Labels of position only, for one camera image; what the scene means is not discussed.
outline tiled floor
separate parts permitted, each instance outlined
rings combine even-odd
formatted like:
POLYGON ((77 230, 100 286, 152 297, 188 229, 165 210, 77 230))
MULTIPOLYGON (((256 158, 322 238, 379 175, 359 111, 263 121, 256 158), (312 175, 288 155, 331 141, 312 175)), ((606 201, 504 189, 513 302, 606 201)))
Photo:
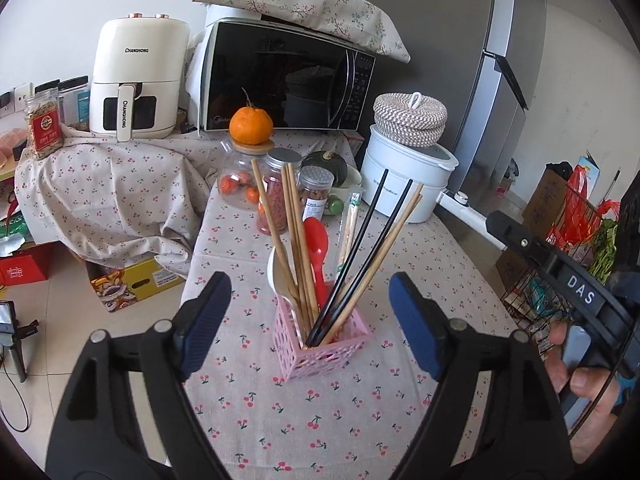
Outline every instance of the tiled floor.
MULTIPOLYGON (((521 210, 506 199, 488 193, 478 207, 487 214, 500 209, 515 219, 521 219, 521 210)), ((476 267, 498 294, 503 292, 502 282, 495 269, 500 251, 457 218, 438 213, 476 267)), ((47 443, 66 382, 76 363, 78 354, 93 330, 104 328, 113 336, 139 333, 156 320, 171 318, 177 311, 182 285, 174 286, 156 296, 129 308, 108 313, 95 295, 86 271, 62 246, 56 249, 48 282, 12 286, 0 292, 0 299, 15 302, 21 323, 40 321, 38 334, 26 339, 23 352, 29 377, 18 382, 11 359, 6 370, 11 375, 26 404, 31 427, 26 433, 14 435, 33 460, 44 468, 47 443)), ((146 401, 142 376, 131 374, 134 405, 150 456, 164 462, 166 455, 156 431, 146 401)), ((9 421, 17 428, 25 424, 20 399, 8 380, 0 374, 0 403, 9 421)))

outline gray refrigerator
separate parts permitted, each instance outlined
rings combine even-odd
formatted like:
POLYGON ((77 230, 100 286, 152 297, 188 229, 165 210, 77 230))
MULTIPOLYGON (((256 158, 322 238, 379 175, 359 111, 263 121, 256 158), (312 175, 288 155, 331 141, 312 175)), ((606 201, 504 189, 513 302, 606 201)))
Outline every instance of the gray refrigerator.
POLYGON ((475 203, 500 181, 520 138, 540 69, 546 0, 369 1, 391 17, 411 61, 378 56, 360 133, 368 138, 379 94, 435 97, 448 111, 438 143, 460 162, 449 189, 475 203))

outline black chopstick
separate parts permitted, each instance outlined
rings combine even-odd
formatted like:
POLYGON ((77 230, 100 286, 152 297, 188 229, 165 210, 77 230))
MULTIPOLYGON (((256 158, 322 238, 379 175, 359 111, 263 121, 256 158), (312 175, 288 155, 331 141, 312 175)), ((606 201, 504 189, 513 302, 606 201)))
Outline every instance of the black chopstick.
POLYGON ((313 328, 311 329, 311 332, 309 332, 308 337, 306 338, 306 346, 312 346, 311 342, 314 341, 316 339, 316 335, 318 334, 319 330, 322 328, 322 323, 324 322, 324 318, 326 317, 327 313, 329 312, 329 309, 331 308, 331 304, 335 301, 336 296, 338 295, 338 291, 340 291, 340 288, 342 286, 342 284, 344 283, 344 280, 347 277, 347 273, 349 272, 349 268, 351 267, 351 264, 353 263, 356 254, 358 253, 358 247, 360 246, 360 243, 362 242, 362 239, 364 238, 364 233, 367 230, 367 227, 369 227, 369 222, 371 221, 371 216, 373 215, 373 212, 376 209, 376 204, 378 203, 378 199, 380 198, 380 194, 382 193, 382 189, 385 185, 385 180, 386 180, 386 176, 388 175, 389 170, 385 170, 384 173, 382 174, 382 177, 380 178, 380 183, 378 184, 378 188, 376 189, 376 193, 373 196, 373 200, 371 200, 371 204, 369 204, 369 210, 367 211, 367 214, 364 217, 364 220, 362 221, 362 225, 360 226, 360 230, 358 231, 358 235, 356 236, 355 241, 353 242, 353 245, 351 247, 351 251, 349 252, 349 255, 347 256, 347 260, 344 263, 344 267, 342 268, 340 274, 338 275, 337 279, 335 280, 334 286, 331 289, 331 292, 329 293, 329 298, 326 300, 326 304, 323 306, 322 308, 322 312, 320 313, 320 316, 318 316, 318 319, 316 319, 316 323, 313 325, 313 328))
POLYGON ((376 253, 378 252, 378 250, 380 249, 380 247, 384 243, 386 235, 388 234, 389 231, 391 231, 391 227, 393 226, 394 221, 396 220, 396 217, 398 216, 398 213, 400 212, 400 208, 402 207, 402 203, 404 202, 404 199, 406 198, 407 194, 409 193, 409 189, 413 185, 413 183, 414 183, 414 181, 409 179, 409 182, 404 187, 404 191, 402 192, 402 195, 400 195, 400 198, 398 199, 398 202, 396 203, 396 207, 394 208, 393 212, 391 213, 391 216, 387 219, 385 227, 382 229, 382 232, 380 233, 380 236, 378 237, 378 240, 376 240, 376 243, 373 245, 373 248, 371 249, 371 252, 369 253, 369 256, 367 256, 367 259, 365 260, 363 266, 360 267, 360 270, 358 271, 356 277, 351 282, 351 286, 348 288, 348 290, 345 293, 345 295, 342 298, 342 300, 340 300, 340 303, 338 303, 338 305, 332 311, 331 317, 329 319, 329 322, 326 323, 324 327, 321 327, 319 335, 316 338, 314 338, 314 340, 311 342, 312 343, 311 345, 307 344, 307 346, 316 346, 316 345, 318 345, 318 344, 320 344, 322 342, 322 340, 324 339, 324 336, 326 336, 327 333, 329 332, 329 330, 331 330, 331 327, 335 323, 335 320, 338 319, 338 316, 340 316, 340 313, 342 312, 344 307, 347 306, 347 303, 349 303, 349 300, 351 299, 351 297, 352 297, 353 293, 355 292, 356 288, 358 288, 358 286, 360 285, 360 282, 362 281, 364 275, 369 270, 369 267, 370 267, 373 259, 376 257, 376 253))

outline cord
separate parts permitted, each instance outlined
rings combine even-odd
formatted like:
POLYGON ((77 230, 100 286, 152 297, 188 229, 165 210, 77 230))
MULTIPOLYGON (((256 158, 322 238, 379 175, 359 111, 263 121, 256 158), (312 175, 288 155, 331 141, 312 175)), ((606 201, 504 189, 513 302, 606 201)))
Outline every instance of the cord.
POLYGON ((600 402, 600 399, 604 395, 604 392, 607 391, 607 388, 611 384, 611 381, 613 380, 613 377, 615 377, 615 375, 616 375, 616 373, 618 371, 618 368, 620 368, 620 365, 622 364, 622 359, 624 359, 624 357, 625 357, 626 349, 629 348, 629 345, 631 344, 631 340, 634 338, 634 336, 636 334, 636 330, 638 330, 639 326, 640 326, 640 312, 636 316, 636 321, 634 322, 634 325, 633 325, 633 328, 631 329, 631 332, 629 332, 628 336, 626 337, 625 344, 623 345, 622 350, 620 351, 620 357, 618 357, 616 365, 610 371, 609 376, 607 377, 607 380, 604 383, 604 386, 601 387, 600 391, 596 395, 596 398, 593 399, 593 402, 589 405, 589 407, 584 412, 584 414, 582 415, 582 417, 580 418, 578 423, 571 430, 571 433, 569 434, 569 440, 571 440, 575 436, 575 434, 578 433, 578 430, 580 430, 580 428, 585 423, 587 418, 589 418, 589 415, 591 415, 591 412, 593 410, 595 410, 596 406, 598 405, 598 402, 600 402))
POLYGON ((2 356, 0 356, 0 359, 2 359, 2 368, 4 368, 4 373, 6 374, 7 379, 9 379, 9 382, 14 387, 14 390, 18 394, 18 397, 20 397, 20 402, 22 403, 22 408, 24 409, 24 415, 27 417, 27 425, 24 427, 23 430, 18 430, 16 427, 14 427, 14 425, 9 422, 9 419, 6 418, 4 409, 2 408, 2 402, 0 402, 0 413, 2 413, 2 418, 4 418, 9 428, 14 430, 16 433, 25 433, 31 426, 31 421, 29 419, 29 412, 27 411, 27 406, 25 405, 24 399, 20 394, 20 390, 18 390, 18 387, 15 385, 14 380, 11 378, 11 375, 9 375, 9 372, 6 371, 6 364, 4 363, 4 346, 2 347, 2 356))

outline human hand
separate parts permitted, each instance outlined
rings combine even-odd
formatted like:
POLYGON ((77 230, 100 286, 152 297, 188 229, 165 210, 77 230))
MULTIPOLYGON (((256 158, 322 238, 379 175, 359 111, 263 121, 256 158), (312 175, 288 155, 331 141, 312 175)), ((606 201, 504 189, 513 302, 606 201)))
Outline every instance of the human hand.
MULTIPOLYGON (((554 346, 549 350, 545 368, 556 393, 569 381, 569 372, 562 362, 562 343, 566 337, 566 323, 555 324, 549 333, 549 342, 554 346)), ((571 376, 571 391, 579 397, 595 399, 609 376, 604 368, 577 368, 571 376)), ((620 385, 613 379, 600 398, 595 409, 571 439, 571 451, 574 460, 582 463, 598 447, 604 436, 616 421, 611 409, 618 399, 620 385)))

